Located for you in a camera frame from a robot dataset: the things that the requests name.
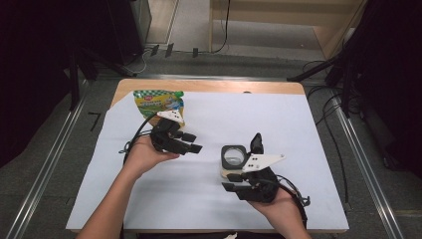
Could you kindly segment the person's dark clothing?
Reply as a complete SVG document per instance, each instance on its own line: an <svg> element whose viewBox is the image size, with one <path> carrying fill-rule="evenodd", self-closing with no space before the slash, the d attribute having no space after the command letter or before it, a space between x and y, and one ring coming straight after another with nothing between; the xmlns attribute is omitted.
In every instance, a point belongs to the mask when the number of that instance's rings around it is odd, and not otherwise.
<svg viewBox="0 0 422 239"><path fill-rule="evenodd" d="M213 233L140 233L136 239L286 239L278 233L225 231Z"/></svg>

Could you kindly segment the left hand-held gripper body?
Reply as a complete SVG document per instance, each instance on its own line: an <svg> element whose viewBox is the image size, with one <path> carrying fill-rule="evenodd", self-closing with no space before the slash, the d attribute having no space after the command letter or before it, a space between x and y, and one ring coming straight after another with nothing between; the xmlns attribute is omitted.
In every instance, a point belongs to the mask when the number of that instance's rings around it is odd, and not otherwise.
<svg viewBox="0 0 422 239"><path fill-rule="evenodd" d="M184 123L181 113L172 110L158 112L157 115L159 121L150 134L155 149L184 155L188 151L188 144L180 141L183 137L180 125Z"/></svg>

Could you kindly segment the white table sheet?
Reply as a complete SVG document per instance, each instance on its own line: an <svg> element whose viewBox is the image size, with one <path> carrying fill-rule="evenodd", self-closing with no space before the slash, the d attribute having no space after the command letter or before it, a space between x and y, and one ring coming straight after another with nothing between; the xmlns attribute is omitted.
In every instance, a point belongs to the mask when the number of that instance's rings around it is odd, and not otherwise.
<svg viewBox="0 0 422 239"><path fill-rule="evenodd" d="M222 186L222 147L249 146L259 133L265 153L284 157L273 165L273 171L311 200L306 208L309 230L348 230L305 96L188 92L183 100L184 129L195 135L202 149L160 163L136 182L123 222L125 229L271 231L259 212Z"/></svg>

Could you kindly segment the long metal floor rail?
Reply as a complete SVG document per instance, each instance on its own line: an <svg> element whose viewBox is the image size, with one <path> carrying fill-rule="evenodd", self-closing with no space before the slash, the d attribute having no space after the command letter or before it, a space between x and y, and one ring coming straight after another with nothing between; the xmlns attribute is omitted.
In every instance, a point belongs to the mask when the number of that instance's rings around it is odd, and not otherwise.
<svg viewBox="0 0 422 239"><path fill-rule="evenodd" d="M404 239L402 230L390 203L383 192L380 183L370 165L369 159L364 151L351 119L348 119L342 110L335 111L338 120L343 128L345 136L353 152L354 158L362 174L363 180L371 195L372 201L384 226L388 239Z"/></svg>
<svg viewBox="0 0 422 239"><path fill-rule="evenodd" d="M5 239L22 239L31 218L37 209L37 206L43 196L48 182L56 168L61 157L63 149L73 131L73 128L79 119L81 111L85 105L86 97L91 88L89 80L83 80L81 84L81 98L78 100L75 108L71 110L65 122L63 123L55 141L45 159L40 171L37 174L29 192L19 208L19 211L9 229Z"/></svg>

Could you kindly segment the person's right hand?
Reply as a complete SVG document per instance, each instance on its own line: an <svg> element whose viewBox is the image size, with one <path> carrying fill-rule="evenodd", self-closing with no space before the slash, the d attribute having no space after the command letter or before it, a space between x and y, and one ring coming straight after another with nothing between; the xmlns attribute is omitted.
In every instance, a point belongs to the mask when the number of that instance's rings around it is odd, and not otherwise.
<svg viewBox="0 0 422 239"><path fill-rule="evenodd" d="M281 226L303 224L301 213L293 197L283 189L279 189L271 203L249 201L249 204L263 214L277 231Z"/></svg>

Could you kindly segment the light wooden shelf unit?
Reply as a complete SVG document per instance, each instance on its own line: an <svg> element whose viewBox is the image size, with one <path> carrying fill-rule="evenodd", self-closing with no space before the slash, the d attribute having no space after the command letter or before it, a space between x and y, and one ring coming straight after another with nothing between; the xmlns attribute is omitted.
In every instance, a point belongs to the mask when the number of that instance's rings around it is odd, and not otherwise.
<svg viewBox="0 0 422 239"><path fill-rule="evenodd" d="M341 48L355 28L368 0L209 0L209 50L213 43L213 21L312 26L326 59Z"/></svg>

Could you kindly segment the black cabinet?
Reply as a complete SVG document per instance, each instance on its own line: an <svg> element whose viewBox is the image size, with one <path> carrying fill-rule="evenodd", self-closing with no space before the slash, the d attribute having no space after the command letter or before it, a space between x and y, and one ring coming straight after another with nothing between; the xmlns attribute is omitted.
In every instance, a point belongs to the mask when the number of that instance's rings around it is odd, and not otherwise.
<svg viewBox="0 0 422 239"><path fill-rule="evenodd" d="M148 0L106 0L113 35L117 43L117 61L128 64L144 52L152 16Z"/></svg>

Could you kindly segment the yellow green checkered seasoning bag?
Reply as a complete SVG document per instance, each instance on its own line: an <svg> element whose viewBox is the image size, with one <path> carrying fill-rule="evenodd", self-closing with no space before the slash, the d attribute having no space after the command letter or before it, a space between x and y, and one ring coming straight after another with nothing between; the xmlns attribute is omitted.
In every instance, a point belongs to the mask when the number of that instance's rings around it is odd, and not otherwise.
<svg viewBox="0 0 422 239"><path fill-rule="evenodd" d="M134 101L142 116L147 119L155 113L179 111L183 115L184 101L182 91L135 90Z"/></svg>

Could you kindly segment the person's left hand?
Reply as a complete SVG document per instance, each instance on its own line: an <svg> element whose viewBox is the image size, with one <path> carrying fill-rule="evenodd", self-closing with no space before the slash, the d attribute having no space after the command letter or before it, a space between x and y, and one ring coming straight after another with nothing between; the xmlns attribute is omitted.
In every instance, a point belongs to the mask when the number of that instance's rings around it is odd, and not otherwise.
<svg viewBox="0 0 422 239"><path fill-rule="evenodd" d="M131 179L139 179L158 163L178 157L177 153L157 151L149 136L141 136L135 141L122 171Z"/></svg>

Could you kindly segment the black stand with long leg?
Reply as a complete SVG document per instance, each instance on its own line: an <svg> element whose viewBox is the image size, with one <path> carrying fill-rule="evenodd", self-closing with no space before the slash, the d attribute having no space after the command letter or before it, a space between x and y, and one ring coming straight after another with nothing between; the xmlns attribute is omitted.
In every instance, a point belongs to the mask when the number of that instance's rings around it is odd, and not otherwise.
<svg viewBox="0 0 422 239"><path fill-rule="evenodd" d="M357 79L358 73L353 59L344 51L336 54L334 57L325 60L324 62L312 67L295 77L287 78L288 82L299 83L316 73L330 67L330 71L325 77L325 84L328 87L335 87L339 82L342 82L342 94L340 108L343 113L349 118L349 103L352 89L352 82Z"/></svg>

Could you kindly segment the black curtain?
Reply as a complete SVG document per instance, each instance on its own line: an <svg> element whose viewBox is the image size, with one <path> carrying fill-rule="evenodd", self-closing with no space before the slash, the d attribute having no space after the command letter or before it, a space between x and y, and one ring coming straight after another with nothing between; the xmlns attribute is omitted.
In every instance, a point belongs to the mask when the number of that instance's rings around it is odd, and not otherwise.
<svg viewBox="0 0 422 239"><path fill-rule="evenodd" d="M386 164L422 179L422 0L368 0L351 41L355 86Z"/></svg>
<svg viewBox="0 0 422 239"><path fill-rule="evenodd" d="M0 167L26 148L63 97L69 48L86 47L99 0L0 0Z"/></svg>

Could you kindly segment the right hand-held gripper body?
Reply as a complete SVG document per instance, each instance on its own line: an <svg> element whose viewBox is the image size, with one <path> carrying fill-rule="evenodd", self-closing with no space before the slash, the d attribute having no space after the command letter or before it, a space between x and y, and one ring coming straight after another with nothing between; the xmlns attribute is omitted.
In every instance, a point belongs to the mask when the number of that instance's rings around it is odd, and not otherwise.
<svg viewBox="0 0 422 239"><path fill-rule="evenodd" d="M240 181L248 185L236 187L236 194L240 200L253 202L272 202L277 194L279 182L271 165L284 160L283 154L251 153L242 168Z"/></svg>

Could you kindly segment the black stand with angled legs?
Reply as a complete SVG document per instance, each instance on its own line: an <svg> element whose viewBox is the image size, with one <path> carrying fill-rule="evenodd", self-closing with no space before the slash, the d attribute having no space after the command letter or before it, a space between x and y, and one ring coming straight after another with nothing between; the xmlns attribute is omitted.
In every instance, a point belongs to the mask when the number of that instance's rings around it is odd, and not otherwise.
<svg viewBox="0 0 422 239"><path fill-rule="evenodd" d="M123 77L134 77L135 73L131 73L129 70L125 70L123 67L108 61L101 55L94 51L79 46L73 46L69 48L69 80L71 83L71 105L70 110L73 111L77 104L81 101L80 94L80 83L79 83L79 71L82 71L83 75L88 80L95 80L98 76L97 69L94 66L94 62L99 62L105 65L107 68L113 70Z"/></svg>

